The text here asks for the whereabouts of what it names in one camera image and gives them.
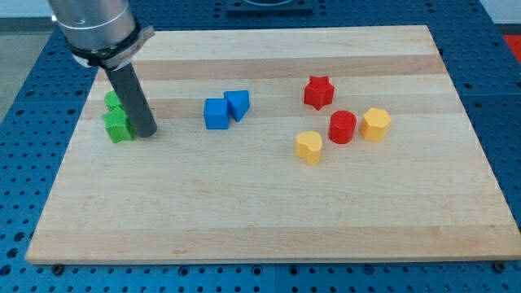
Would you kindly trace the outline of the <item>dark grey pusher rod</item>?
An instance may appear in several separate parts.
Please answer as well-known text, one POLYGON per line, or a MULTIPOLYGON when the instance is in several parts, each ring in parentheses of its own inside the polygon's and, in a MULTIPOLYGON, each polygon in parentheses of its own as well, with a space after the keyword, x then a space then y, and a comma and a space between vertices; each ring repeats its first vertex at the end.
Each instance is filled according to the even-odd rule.
POLYGON ((113 71, 106 71, 107 78, 115 90, 120 103, 140 138, 156 133, 157 124, 131 63, 113 71))

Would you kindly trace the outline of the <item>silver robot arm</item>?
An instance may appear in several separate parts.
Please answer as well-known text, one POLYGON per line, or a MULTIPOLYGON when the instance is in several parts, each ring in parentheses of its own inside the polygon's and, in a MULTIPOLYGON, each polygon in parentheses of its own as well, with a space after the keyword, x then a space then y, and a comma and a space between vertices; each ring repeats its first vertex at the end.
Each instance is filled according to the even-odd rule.
POLYGON ((140 25, 129 0, 49 0, 49 5, 77 62, 104 70, 136 134, 153 135, 157 125, 132 59, 155 30, 140 25))

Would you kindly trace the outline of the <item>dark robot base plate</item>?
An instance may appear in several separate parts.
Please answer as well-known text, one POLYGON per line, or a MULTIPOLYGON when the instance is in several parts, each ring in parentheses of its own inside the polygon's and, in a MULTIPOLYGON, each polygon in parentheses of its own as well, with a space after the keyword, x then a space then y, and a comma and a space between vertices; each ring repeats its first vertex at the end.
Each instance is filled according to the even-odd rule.
POLYGON ((228 15, 245 13, 312 12, 314 0, 227 0, 228 15))

